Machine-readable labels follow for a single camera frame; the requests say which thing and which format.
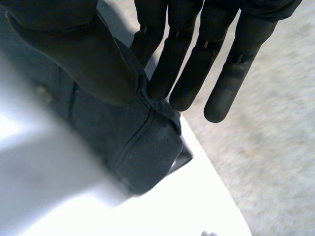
gray carpet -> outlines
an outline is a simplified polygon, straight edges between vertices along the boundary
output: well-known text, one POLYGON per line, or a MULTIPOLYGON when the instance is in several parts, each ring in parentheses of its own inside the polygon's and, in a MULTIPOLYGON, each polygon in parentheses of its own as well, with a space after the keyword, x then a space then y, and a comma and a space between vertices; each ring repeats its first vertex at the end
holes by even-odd
POLYGON ((235 26, 184 116, 254 236, 315 236, 315 1, 278 23, 226 120, 210 124, 203 107, 235 26))

white surface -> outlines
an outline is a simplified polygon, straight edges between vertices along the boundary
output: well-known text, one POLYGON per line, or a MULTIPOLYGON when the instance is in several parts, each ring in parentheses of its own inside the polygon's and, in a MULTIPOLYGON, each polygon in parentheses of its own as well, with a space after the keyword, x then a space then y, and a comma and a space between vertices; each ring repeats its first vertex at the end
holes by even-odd
POLYGON ((251 235, 184 119, 195 158, 129 199, 22 79, 0 52, 1 235, 251 235))

button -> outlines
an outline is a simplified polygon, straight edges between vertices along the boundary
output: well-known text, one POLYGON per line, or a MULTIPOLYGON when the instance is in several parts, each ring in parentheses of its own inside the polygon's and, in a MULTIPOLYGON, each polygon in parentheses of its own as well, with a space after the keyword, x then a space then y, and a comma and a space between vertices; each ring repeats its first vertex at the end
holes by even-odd
POLYGON ((52 94, 49 92, 47 86, 38 85, 36 87, 36 93, 47 103, 50 104, 54 101, 52 94))

robotic hand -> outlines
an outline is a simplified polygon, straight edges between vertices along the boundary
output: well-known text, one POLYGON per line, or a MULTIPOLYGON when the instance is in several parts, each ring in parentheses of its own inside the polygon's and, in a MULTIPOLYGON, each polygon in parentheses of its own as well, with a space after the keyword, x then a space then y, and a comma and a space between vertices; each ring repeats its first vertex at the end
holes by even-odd
POLYGON ((149 95, 162 100, 170 93, 202 8, 197 43, 170 95, 175 110, 188 109, 222 47, 228 27, 241 9, 233 45, 204 109, 208 121, 222 121, 259 48, 271 36, 278 20, 290 17, 301 1, 205 0, 203 5, 203 0, 135 0, 141 27, 130 48, 144 67, 162 41, 168 6, 170 32, 152 75, 149 95))

black fabric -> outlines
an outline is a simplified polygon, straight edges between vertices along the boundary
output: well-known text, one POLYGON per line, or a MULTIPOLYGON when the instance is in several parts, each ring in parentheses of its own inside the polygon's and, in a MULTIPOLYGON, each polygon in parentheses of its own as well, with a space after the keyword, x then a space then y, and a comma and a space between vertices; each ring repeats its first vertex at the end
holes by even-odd
POLYGON ((143 194, 167 175, 183 149, 180 114, 167 102, 149 98, 142 66, 123 43, 115 40, 138 80, 136 95, 123 107, 87 93, 55 63, 19 39, 0 14, 1 51, 34 87, 47 87, 53 97, 53 111, 72 125, 133 193, 143 194))
POLYGON ((89 24, 97 0, 0 0, 0 6, 26 29, 67 31, 89 24))

